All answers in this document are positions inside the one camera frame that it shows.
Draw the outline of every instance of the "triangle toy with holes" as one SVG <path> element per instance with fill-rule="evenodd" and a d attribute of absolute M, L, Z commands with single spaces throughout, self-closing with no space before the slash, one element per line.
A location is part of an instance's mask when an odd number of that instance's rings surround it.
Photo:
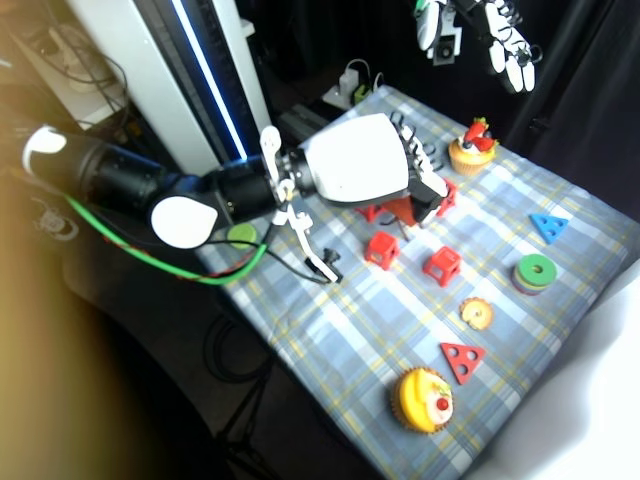
<path fill-rule="evenodd" d="M 441 343 L 440 348 L 460 385 L 467 383 L 485 354 L 484 349 L 480 347 L 467 347 L 455 343 Z"/>
<path fill-rule="evenodd" d="M 529 217 L 542 238 L 544 238 L 544 241 L 547 242 L 547 245 L 555 242 L 564 229 L 567 228 L 567 225 L 569 225 L 569 220 L 566 218 L 542 215 L 540 213 L 532 213 Z"/>

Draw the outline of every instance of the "plaid tablecloth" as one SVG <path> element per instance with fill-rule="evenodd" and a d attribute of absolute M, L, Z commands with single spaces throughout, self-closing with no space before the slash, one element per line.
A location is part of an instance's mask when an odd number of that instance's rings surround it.
<path fill-rule="evenodd" d="M 448 142 L 464 130 L 389 87 L 338 122 L 394 110 L 417 127 L 421 140 L 435 144 L 435 156 L 445 160 Z M 414 227 L 409 242 L 402 240 L 397 226 L 369 225 L 358 213 L 329 208 L 317 198 L 299 201 L 314 219 L 316 248 L 331 247 L 342 255 L 342 284 L 327 287 L 300 280 L 266 259 L 226 287 L 345 435 L 390 478 L 459 477 L 607 283 L 638 255 L 640 225 L 502 147 L 495 162 L 475 177 L 457 175 L 449 167 L 441 174 L 458 185 L 457 206 L 426 229 Z M 569 225 L 553 245 L 546 245 L 528 218 L 531 213 L 567 218 Z M 256 225 L 263 229 L 266 221 Z M 400 239 L 402 252 L 388 272 L 363 259 L 377 230 Z M 463 258 L 461 275 L 447 288 L 421 272 L 443 245 Z M 304 270 L 293 234 L 273 248 Z M 221 259 L 231 258 L 228 250 L 206 247 L 202 256 L 218 268 Z M 513 288 L 509 275 L 523 255 L 534 252 L 550 257 L 559 275 L 542 295 L 527 297 Z M 493 305 L 496 315 L 488 330 L 472 330 L 459 318 L 459 305 L 468 297 Z M 464 386 L 455 381 L 441 342 L 486 350 Z M 452 421 L 435 435 L 404 429 L 389 404 L 395 380 L 422 365 L 448 379 L 456 400 Z"/>

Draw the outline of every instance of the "red triangle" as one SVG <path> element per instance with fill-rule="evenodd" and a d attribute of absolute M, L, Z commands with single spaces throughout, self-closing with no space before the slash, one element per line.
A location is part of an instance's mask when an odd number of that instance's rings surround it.
<path fill-rule="evenodd" d="M 484 357 L 485 351 L 480 347 L 467 347 L 466 345 L 457 345 L 455 343 L 441 343 L 442 353 L 447 357 L 447 362 L 453 374 L 456 376 L 456 380 L 460 385 L 464 385 L 471 377 L 471 374 L 476 369 L 482 357 Z M 473 360 L 468 356 L 468 353 L 472 353 Z"/>

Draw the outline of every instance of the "robotic hand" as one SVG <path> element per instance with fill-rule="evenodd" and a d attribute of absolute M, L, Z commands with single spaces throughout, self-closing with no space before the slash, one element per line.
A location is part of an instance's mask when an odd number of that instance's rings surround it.
<path fill-rule="evenodd" d="M 439 208 L 448 189 L 430 166 L 415 131 L 386 115 L 359 117 L 312 137 L 304 148 L 280 155 L 280 134 L 263 130 L 261 155 L 225 164 L 199 177 L 166 168 L 98 139 L 41 127 L 27 137 L 24 169 L 78 200 L 148 221 L 175 248 L 197 248 L 234 223 L 275 212 L 267 238 L 289 224 L 305 263 L 330 282 L 342 275 L 336 252 L 316 255 L 307 235 L 311 217 L 291 200 L 318 194 L 341 207 L 378 204 L 410 196 L 423 221 Z"/>
<path fill-rule="evenodd" d="M 511 0 L 419 0 L 415 9 L 418 45 L 433 64 L 451 64 L 460 54 L 462 29 L 453 26 L 456 13 L 478 31 L 489 49 L 491 71 L 501 77 L 507 89 L 512 93 L 532 91 L 536 47 L 515 28 L 522 17 Z"/>

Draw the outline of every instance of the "light strip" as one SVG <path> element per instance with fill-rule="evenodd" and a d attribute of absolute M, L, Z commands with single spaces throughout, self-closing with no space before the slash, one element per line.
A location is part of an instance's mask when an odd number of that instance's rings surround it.
<path fill-rule="evenodd" d="M 218 89 L 218 85 L 216 84 L 215 79 L 213 78 L 213 73 L 211 72 L 211 68 L 209 68 L 209 64 L 207 63 L 207 59 L 204 56 L 204 52 L 202 51 L 202 47 L 200 47 L 200 42 L 198 42 L 198 37 L 196 37 L 196 33 L 193 31 L 193 26 L 191 25 L 191 21 L 189 20 L 189 16 L 187 15 L 186 10 L 184 9 L 184 5 L 182 5 L 181 0 L 171 0 L 173 4 L 173 8 L 178 14 L 178 18 L 180 19 L 180 23 L 182 24 L 182 28 L 184 29 L 184 33 L 187 35 L 187 39 L 189 40 L 189 44 L 191 45 L 191 49 L 198 60 L 198 64 L 200 65 L 200 69 L 204 74 L 204 78 L 207 80 L 207 84 L 209 85 L 209 90 L 213 94 L 213 98 L 218 104 L 218 108 L 220 109 L 220 113 L 222 114 L 222 118 L 224 122 L 227 124 L 227 128 L 229 129 L 229 133 L 231 134 L 231 138 L 233 138 L 233 143 L 236 145 L 236 149 L 238 150 L 238 154 L 244 160 L 247 158 L 247 152 L 242 145 L 242 141 L 240 141 L 240 136 L 238 135 L 238 131 L 236 130 L 235 125 L 233 124 L 233 120 L 231 120 L 231 115 L 229 115 L 229 110 L 227 110 L 227 106 L 222 99 L 222 95 L 220 94 L 220 90 Z"/>

